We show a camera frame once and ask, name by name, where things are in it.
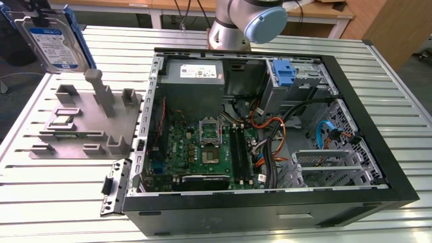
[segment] hard drive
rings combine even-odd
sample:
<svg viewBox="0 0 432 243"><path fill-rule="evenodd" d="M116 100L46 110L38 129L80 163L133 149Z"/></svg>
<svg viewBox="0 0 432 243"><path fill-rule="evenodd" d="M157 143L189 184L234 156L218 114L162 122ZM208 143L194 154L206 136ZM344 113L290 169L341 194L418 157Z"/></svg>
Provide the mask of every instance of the hard drive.
<svg viewBox="0 0 432 243"><path fill-rule="evenodd" d="M81 72L96 68L72 10L42 10L46 27L21 12L8 12L14 25L49 73Z"/></svg>

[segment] slotted metal table surface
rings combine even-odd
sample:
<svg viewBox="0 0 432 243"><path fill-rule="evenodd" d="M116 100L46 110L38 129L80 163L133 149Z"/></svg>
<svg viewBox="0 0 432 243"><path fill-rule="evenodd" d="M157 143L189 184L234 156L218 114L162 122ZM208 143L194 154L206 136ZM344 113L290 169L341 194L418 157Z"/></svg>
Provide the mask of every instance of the slotted metal table surface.
<svg viewBox="0 0 432 243"><path fill-rule="evenodd" d="M204 49L206 34L88 26L84 37L113 92L145 94L154 47ZM254 51L333 55L420 200L345 227L146 238L126 217L100 218L101 183L112 160L29 159L60 84L90 92L82 74L45 75L0 146L0 242L277 241L430 242L432 122L374 50L357 40L280 36Z"/></svg>

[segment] gray 3d printed holder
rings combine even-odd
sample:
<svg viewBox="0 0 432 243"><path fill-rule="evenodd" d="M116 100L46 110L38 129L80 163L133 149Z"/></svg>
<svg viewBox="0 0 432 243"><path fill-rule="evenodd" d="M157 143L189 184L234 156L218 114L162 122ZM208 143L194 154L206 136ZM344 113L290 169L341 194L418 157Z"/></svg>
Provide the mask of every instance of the gray 3d printed holder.
<svg viewBox="0 0 432 243"><path fill-rule="evenodd" d="M113 94L101 83L101 71L89 69L85 80L94 93L78 93L73 85L60 85L54 108L41 142L30 148L30 158L121 159L129 155L140 111L141 95L133 89Z"/></svg>

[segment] sticker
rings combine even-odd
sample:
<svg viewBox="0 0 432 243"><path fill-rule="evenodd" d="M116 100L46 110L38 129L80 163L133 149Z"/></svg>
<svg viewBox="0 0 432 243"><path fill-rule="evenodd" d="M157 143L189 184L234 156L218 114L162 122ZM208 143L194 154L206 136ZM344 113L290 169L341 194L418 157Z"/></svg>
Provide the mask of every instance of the sticker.
<svg viewBox="0 0 432 243"><path fill-rule="evenodd" d="M146 4L129 4L130 7L144 7L146 8L148 5Z"/></svg>
<svg viewBox="0 0 432 243"><path fill-rule="evenodd" d="M258 175L257 175L257 181L260 181L260 182L265 182L265 178L266 178L265 175L262 175L262 174L258 174Z"/></svg>
<svg viewBox="0 0 432 243"><path fill-rule="evenodd" d="M346 16L346 15L337 15L337 18L341 18L341 19L352 19L352 16Z"/></svg>
<svg viewBox="0 0 432 243"><path fill-rule="evenodd" d="M48 59L57 68L73 69L78 64L69 47L64 45L64 36L58 29L29 28L36 43Z"/></svg>
<svg viewBox="0 0 432 243"><path fill-rule="evenodd" d="M264 111L262 111L258 107L256 108L256 112L257 112L260 115L264 114Z"/></svg>
<svg viewBox="0 0 432 243"><path fill-rule="evenodd" d="M180 77L216 78L214 65L181 65Z"/></svg>

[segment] green circuit board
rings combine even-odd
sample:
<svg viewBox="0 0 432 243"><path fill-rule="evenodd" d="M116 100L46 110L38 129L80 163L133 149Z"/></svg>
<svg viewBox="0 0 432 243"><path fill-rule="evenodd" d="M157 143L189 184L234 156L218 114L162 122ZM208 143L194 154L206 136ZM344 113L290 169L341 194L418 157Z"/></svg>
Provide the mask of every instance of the green circuit board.
<svg viewBox="0 0 432 243"><path fill-rule="evenodd" d="M217 136L214 129L202 129L202 137ZM252 141L256 137L254 129L244 129L244 137ZM252 173L252 161L248 157ZM221 129L221 143L218 147L200 146L198 126L170 127L168 135L168 156L164 162L164 175L226 175L230 177L229 189L257 189L257 175L252 175L252 182L238 182L233 179L230 160L229 127ZM160 176L154 178L158 191L169 191L169 181Z"/></svg>

